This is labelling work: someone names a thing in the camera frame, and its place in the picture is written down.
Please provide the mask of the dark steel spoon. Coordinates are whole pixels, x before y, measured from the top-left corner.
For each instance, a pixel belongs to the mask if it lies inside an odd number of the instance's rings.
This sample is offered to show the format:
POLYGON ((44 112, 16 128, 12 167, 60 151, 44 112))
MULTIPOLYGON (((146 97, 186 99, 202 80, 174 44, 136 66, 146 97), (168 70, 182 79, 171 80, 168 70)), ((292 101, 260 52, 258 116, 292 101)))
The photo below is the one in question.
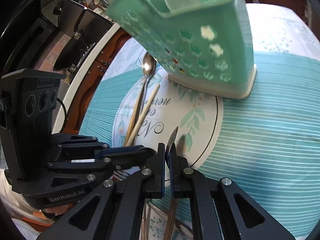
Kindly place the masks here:
POLYGON ((171 133, 167 143, 166 152, 165 152, 165 161, 169 169, 169 176, 170 176, 171 199, 170 199, 169 213, 167 217, 167 224, 166 224, 165 233, 164 233, 164 240, 171 240, 172 232, 175 224, 175 216, 176 216, 177 202, 178 202, 178 199, 175 199, 173 197, 174 185, 173 185, 173 179, 172 179, 172 172, 171 172, 172 164, 171 164, 171 157, 170 157, 170 150, 173 143, 175 142, 177 133, 178 133, 178 126, 171 133))

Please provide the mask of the pale chopstick red tip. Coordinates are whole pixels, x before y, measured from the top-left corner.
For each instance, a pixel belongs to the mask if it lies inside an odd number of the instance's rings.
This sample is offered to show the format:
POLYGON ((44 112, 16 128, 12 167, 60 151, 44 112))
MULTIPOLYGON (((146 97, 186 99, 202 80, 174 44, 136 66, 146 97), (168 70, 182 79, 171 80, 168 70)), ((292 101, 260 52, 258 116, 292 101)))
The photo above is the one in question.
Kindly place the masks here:
POLYGON ((155 86, 154 90, 152 91, 152 94, 150 95, 148 101, 147 101, 147 104, 146 106, 143 108, 143 111, 141 113, 141 115, 139 116, 139 119, 137 120, 137 123, 135 124, 129 138, 128 138, 128 141, 127 143, 125 144, 125 146, 131 146, 141 125, 142 125, 142 122, 148 112, 148 110, 150 109, 150 106, 152 104, 152 101, 154 100, 159 88, 160 88, 161 84, 160 83, 157 83, 157 85, 155 86))

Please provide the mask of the teal striped tablecloth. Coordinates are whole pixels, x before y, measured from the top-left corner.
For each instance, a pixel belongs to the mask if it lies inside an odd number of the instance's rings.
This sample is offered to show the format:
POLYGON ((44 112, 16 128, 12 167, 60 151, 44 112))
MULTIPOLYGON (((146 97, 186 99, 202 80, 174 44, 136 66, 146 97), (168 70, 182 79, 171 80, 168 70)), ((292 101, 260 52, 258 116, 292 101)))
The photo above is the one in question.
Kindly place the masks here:
POLYGON ((291 9, 247 5, 257 75, 244 100, 185 88, 162 59, 160 85, 136 143, 156 147, 173 129, 189 165, 236 182, 297 239, 319 221, 319 40, 291 9))

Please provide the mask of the large steel spoon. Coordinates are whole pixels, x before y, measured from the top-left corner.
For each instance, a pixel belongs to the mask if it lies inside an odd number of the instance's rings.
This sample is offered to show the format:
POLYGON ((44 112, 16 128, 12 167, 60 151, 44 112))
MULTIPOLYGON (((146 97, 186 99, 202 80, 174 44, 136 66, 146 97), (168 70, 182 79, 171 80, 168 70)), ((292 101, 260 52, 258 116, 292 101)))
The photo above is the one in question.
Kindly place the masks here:
POLYGON ((143 108, 143 101, 148 88, 148 83, 156 72, 156 60, 149 54, 146 53, 142 61, 142 72, 145 80, 142 85, 142 90, 139 96, 137 114, 140 115, 141 109, 143 108))

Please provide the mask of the green perforated utensil holder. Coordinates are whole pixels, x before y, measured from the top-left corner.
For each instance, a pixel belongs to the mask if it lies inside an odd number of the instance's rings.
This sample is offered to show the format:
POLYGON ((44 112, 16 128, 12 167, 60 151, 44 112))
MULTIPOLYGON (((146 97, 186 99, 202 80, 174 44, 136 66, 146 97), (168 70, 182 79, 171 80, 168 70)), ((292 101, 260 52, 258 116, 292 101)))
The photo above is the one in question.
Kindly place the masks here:
POLYGON ((245 0, 199 0, 170 12, 164 0, 114 0, 107 15, 185 87, 249 96, 257 67, 245 0))

